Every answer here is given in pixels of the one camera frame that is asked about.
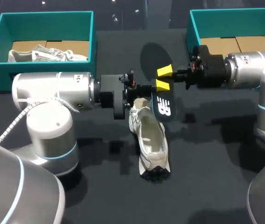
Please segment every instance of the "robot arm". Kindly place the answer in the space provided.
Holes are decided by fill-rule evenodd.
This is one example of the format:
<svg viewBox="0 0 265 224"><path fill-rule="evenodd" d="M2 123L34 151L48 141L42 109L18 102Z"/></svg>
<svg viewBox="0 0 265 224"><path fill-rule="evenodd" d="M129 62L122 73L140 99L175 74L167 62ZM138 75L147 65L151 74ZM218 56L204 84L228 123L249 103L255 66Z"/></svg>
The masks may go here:
<svg viewBox="0 0 265 224"><path fill-rule="evenodd" d="M187 89L191 85L231 89L261 87L257 130L265 136L265 52L234 53L223 59L222 55L211 55L207 46L196 46L188 65L174 72L172 68L165 72L158 71L158 76L171 77L174 82L186 82Z"/></svg>
<svg viewBox="0 0 265 224"><path fill-rule="evenodd" d="M172 73L175 82L198 88L251 89L259 87L265 70L265 52L211 55L205 45L193 49L191 62Z"/></svg>
<svg viewBox="0 0 265 224"><path fill-rule="evenodd" d="M21 73L14 78L12 96L19 110L28 106L28 99L35 102L57 98L76 111L113 108L114 119L125 119L125 109L137 97L150 97L157 91L157 83L137 85L132 70L120 75L102 75L98 81L89 72Z"/></svg>

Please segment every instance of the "shoelace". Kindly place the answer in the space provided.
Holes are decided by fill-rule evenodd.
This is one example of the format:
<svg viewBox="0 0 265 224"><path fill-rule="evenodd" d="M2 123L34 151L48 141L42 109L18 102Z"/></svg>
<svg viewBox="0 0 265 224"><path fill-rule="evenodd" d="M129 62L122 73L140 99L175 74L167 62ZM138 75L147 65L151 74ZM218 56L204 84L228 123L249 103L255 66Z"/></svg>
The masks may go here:
<svg viewBox="0 0 265 224"><path fill-rule="evenodd" d="M69 61L69 59L72 59L74 55L72 50L61 51L55 48L50 48L49 51L50 53L53 53L54 56L61 58L62 61Z"/></svg>

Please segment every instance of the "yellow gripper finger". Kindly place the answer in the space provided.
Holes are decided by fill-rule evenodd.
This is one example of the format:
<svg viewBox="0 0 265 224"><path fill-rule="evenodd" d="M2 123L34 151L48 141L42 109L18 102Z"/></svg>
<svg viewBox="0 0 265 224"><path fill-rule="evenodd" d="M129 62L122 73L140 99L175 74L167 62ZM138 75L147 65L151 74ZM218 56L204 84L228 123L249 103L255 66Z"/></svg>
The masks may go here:
<svg viewBox="0 0 265 224"><path fill-rule="evenodd" d="M163 81L156 79L156 91L168 91L170 90L169 83L165 83Z"/></svg>
<svg viewBox="0 0 265 224"><path fill-rule="evenodd" d="M157 69L157 76L158 77L171 77L173 73L172 65L169 64L166 67Z"/></svg>

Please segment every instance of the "new balance logo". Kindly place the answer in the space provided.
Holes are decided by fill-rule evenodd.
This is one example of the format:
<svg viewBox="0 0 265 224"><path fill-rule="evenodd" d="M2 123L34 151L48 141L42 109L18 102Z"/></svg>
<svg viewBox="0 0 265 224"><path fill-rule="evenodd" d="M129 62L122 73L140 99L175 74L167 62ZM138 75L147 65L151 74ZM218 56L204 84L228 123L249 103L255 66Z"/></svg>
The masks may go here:
<svg viewBox="0 0 265 224"><path fill-rule="evenodd" d="M170 116L171 115L170 102L160 97L157 97L157 101L159 102L158 107L160 114Z"/></svg>

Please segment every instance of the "white cable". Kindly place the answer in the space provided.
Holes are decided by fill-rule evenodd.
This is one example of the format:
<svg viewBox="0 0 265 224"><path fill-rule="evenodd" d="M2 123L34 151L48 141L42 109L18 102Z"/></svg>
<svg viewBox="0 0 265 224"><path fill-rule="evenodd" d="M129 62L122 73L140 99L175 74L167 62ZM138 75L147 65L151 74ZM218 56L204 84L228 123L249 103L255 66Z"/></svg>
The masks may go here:
<svg viewBox="0 0 265 224"><path fill-rule="evenodd" d="M46 100L38 100L38 101L31 101L32 99L21 99L22 102L28 102L30 103L29 106L27 106L20 114L14 119L14 121L9 125L9 127L4 131L4 133L0 136L0 143L8 136L8 134L11 132L11 130L17 125L17 123L20 122L20 120L34 107L38 106L39 104L50 102L50 101L58 101L61 104L63 104L66 108L68 108L70 111L80 113L77 109L73 108L69 103L67 103L65 100L57 97L48 98Z"/></svg>

